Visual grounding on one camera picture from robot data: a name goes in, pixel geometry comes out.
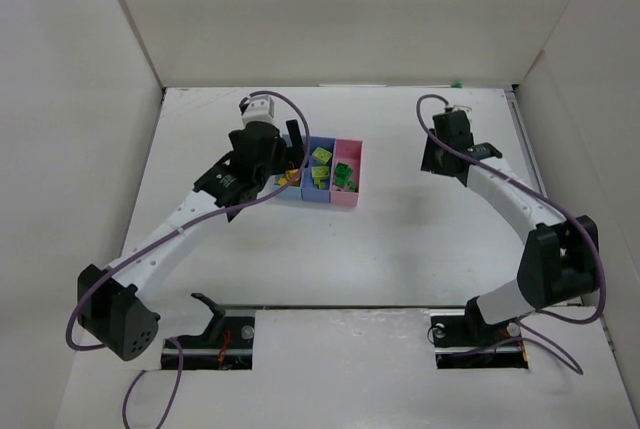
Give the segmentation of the yellow butterfly round brick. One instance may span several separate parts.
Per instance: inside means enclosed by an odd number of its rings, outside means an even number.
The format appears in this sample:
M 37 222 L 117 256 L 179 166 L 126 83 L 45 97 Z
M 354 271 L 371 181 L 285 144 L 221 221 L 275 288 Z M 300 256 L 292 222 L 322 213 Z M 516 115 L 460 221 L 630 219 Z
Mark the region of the yellow butterfly round brick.
M 285 172 L 286 181 L 291 181 L 293 187 L 299 187 L 301 184 L 301 177 L 298 175 L 297 169 L 288 170 Z

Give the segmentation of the pale green curved brick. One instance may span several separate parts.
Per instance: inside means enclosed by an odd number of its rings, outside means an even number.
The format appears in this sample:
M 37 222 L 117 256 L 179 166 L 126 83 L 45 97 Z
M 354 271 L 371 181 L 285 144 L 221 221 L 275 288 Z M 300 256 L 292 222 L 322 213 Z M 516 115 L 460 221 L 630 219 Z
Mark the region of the pale green curved brick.
M 329 166 L 313 166 L 310 169 L 312 182 L 319 189 L 325 189 L 326 184 L 330 179 L 330 167 Z

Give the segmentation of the dark green plate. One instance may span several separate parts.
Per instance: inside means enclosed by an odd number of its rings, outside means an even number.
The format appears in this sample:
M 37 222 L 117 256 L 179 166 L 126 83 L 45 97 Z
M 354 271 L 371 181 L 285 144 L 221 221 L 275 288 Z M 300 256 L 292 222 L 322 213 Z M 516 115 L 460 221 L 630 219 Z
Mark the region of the dark green plate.
M 344 188 L 349 182 L 350 176 L 345 174 L 338 174 L 334 178 L 334 185 L 339 188 Z

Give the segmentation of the dark green 2x2 brick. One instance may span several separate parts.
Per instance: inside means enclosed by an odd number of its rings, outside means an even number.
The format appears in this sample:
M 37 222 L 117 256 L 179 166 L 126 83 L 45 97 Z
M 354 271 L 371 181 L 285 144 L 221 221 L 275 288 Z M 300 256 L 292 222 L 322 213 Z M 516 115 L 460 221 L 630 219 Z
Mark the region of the dark green 2x2 brick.
M 339 162 L 335 166 L 334 174 L 338 177 L 349 177 L 353 172 L 353 169 L 345 163 Z

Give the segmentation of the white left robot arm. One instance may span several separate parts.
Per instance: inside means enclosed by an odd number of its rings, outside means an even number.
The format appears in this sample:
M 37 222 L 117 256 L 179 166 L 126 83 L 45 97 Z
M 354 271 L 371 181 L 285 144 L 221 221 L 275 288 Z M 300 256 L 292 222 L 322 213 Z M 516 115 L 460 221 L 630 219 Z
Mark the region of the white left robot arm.
M 272 123 L 253 121 L 229 134 L 231 149 L 193 184 L 174 212 L 136 249 L 100 268 L 88 265 L 77 278 L 77 303 L 69 322 L 123 361 L 139 357 L 159 330 L 151 294 L 218 226 L 266 201 L 270 177 L 292 160 L 308 162 L 310 129 L 304 118 L 286 123 L 283 137 Z

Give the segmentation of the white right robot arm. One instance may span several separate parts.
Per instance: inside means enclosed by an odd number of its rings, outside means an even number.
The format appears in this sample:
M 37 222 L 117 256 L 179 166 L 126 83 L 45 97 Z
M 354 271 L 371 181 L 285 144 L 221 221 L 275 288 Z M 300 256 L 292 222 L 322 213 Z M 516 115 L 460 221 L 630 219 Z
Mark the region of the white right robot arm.
M 574 217 L 521 182 L 502 153 L 474 140 L 465 112 L 446 109 L 427 132 L 422 168 L 457 179 L 484 199 L 524 245 L 513 280 L 471 299 L 465 316 L 474 328 L 494 326 L 591 293 L 598 293 L 594 319 L 606 297 L 598 229 L 587 217 Z

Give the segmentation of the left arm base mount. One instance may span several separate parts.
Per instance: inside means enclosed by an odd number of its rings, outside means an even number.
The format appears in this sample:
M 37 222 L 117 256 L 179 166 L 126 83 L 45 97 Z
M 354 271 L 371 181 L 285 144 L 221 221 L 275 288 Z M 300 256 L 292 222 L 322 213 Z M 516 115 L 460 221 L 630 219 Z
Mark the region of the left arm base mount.
M 222 306 L 202 293 L 192 293 L 191 297 L 209 309 L 211 318 L 200 334 L 175 336 L 182 348 L 183 369 L 251 370 L 256 310 Z

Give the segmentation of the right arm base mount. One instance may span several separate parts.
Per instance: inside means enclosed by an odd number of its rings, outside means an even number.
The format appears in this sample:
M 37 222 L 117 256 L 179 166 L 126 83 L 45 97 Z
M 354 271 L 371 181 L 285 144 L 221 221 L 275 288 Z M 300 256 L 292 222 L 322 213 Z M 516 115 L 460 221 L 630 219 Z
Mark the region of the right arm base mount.
M 516 319 L 486 324 L 475 303 L 464 309 L 431 311 L 427 338 L 441 370 L 529 367 Z

